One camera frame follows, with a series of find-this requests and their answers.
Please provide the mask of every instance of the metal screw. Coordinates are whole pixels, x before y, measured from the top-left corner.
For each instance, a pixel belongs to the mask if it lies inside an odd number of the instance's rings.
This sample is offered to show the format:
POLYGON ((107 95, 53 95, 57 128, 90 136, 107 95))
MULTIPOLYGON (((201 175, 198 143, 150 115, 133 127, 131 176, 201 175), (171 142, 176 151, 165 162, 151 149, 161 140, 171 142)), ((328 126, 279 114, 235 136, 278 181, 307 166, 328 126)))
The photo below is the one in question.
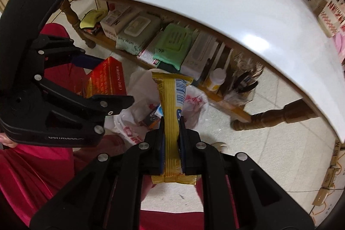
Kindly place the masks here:
POLYGON ((141 149, 141 150, 146 150, 146 149, 148 149, 150 147, 150 145, 147 143, 147 142, 141 142, 140 144, 139 144, 139 148, 141 149))
POLYGON ((198 142, 195 146, 197 149, 205 149, 206 143, 201 141, 201 142, 198 142))
POLYGON ((96 126, 94 127, 94 131, 95 131, 97 134, 103 134, 103 133, 104 133, 104 129, 103 129, 103 127, 100 126, 100 125, 96 125, 96 126))
POLYGON ((104 108, 108 106, 108 103, 106 101, 100 101, 99 104, 104 108))
POLYGON ((109 155, 106 153, 99 154, 97 157, 98 161, 105 162, 109 159, 109 155))
POLYGON ((240 152, 237 154, 237 159, 241 161, 246 161, 248 159, 248 155, 246 153, 240 152))
POLYGON ((37 81, 42 80, 42 76, 40 76, 39 74, 36 74, 36 75, 34 76, 34 78, 35 78, 35 80, 37 80, 37 81))

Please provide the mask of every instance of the red fabric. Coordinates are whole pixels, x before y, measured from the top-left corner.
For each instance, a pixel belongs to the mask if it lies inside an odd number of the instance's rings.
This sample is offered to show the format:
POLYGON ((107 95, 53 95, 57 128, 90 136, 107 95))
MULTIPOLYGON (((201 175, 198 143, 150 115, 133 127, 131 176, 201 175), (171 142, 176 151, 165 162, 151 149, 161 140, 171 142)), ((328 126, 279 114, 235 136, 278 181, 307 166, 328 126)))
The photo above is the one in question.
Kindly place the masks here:
MULTIPOLYGON (((58 24, 45 25, 42 33, 68 37, 63 26, 58 24)), ((44 76, 74 91, 74 81, 81 77, 71 75, 75 68, 70 64, 55 67, 45 72, 44 76)), ((103 152, 118 155, 124 152, 124 147, 119 136, 107 135, 96 148, 81 149, 74 154, 71 148, 21 144, 0 150, 0 190, 15 213, 29 225, 33 215, 94 157, 103 152)), ((146 195, 152 187, 152 181, 150 177, 145 177, 143 182, 143 195, 146 195)), ((177 229, 202 230, 203 213, 141 211, 140 230, 177 229)))

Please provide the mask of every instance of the wooden table leg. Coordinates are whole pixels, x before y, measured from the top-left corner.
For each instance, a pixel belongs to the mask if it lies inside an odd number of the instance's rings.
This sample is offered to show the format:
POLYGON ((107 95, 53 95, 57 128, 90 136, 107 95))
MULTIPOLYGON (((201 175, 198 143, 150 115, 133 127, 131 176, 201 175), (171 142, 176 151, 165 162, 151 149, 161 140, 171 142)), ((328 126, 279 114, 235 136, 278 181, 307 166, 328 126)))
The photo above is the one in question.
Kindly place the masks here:
POLYGON ((85 41, 87 47, 89 48, 95 48, 96 43, 93 42, 91 39, 86 38, 82 31, 79 28, 80 20, 77 16, 77 14, 72 10, 71 4, 68 0, 64 0, 61 7, 61 11, 65 13, 67 21, 72 25, 73 29, 78 33, 80 38, 85 41))
POLYGON ((231 128, 235 131, 253 130, 266 127, 274 127, 279 123, 295 123, 316 118, 318 115, 303 101, 294 101, 279 110, 268 110, 266 112, 251 116, 251 122, 244 123, 239 120, 231 122, 231 128))

